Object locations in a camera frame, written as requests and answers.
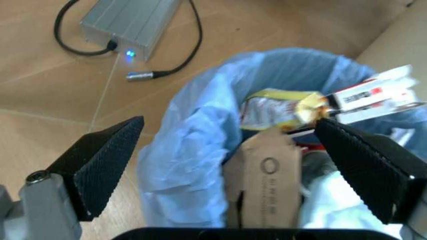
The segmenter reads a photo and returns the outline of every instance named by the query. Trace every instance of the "red label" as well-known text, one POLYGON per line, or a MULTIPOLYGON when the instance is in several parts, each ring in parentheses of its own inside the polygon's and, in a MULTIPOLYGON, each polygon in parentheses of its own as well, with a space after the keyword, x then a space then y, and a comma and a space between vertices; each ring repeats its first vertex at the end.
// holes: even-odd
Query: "red label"
POLYGON ((380 94, 380 93, 382 93, 382 92, 383 92, 383 89, 382 89, 381 87, 376 87, 376 88, 374 88, 374 89, 372 89, 372 90, 370 91, 370 93, 371 93, 372 95, 380 94))

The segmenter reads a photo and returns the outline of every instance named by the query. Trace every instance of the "cardboard box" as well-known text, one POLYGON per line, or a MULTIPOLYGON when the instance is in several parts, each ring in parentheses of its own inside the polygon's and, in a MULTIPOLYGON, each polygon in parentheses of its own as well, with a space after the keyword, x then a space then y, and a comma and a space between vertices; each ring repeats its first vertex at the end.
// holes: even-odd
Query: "cardboard box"
POLYGON ((245 141, 224 165, 231 228, 296 227, 301 204, 301 151, 270 128, 245 141))

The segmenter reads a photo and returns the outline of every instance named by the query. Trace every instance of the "trash bin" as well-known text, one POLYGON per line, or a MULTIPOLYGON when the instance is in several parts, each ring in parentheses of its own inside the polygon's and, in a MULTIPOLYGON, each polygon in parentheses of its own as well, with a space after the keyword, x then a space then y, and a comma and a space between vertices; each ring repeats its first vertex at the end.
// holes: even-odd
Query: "trash bin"
MULTIPOLYGON (((227 201, 221 164, 242 141, 239 108, 246 96, 265 88, 327 95, 374 73, 344 56, 281 48, 238 54, 195 77, 171 100, 160 130, 138 156, 138 185, 147 225, 224 227, 227 201)), ((426 122, 426 110, 418 108, 353 126, 378 134, 390 134, 392 128, 415 129, 406 147, 427 159, 422 142, 426 122)), ((317 140, 308 136, 298 141, 317 140)))

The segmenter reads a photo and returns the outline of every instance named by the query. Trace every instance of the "snack wrapper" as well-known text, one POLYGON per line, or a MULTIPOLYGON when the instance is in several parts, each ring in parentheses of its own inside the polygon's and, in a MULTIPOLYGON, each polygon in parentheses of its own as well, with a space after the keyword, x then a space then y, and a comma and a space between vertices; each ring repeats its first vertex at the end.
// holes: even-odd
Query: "snack wrapper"
POLYGON ((279 127, 289 132, 327 117, 327 110, 328 101, 318 92, 266 88, 250 95, 242 104, 241 128, 262 131, 279 127))

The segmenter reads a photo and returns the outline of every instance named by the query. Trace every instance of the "cable connector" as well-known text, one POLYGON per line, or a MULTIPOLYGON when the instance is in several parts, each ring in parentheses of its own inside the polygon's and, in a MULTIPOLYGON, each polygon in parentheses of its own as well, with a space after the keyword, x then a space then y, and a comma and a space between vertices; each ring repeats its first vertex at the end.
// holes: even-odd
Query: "cable connector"
POLYGON ((113 41, 113 40, 110 40, 108 43, 107 43, 107 47, 106 47, 108 50, 110 50, 110 51, 114 51, 114 50, 116 50, 116 48, 117 48, 117 42, 115 42, 115 41, 113 41))
POLYGON ((154 72, 129 72, 126 76, 128 82, 136 82, 154 78, 154 72))

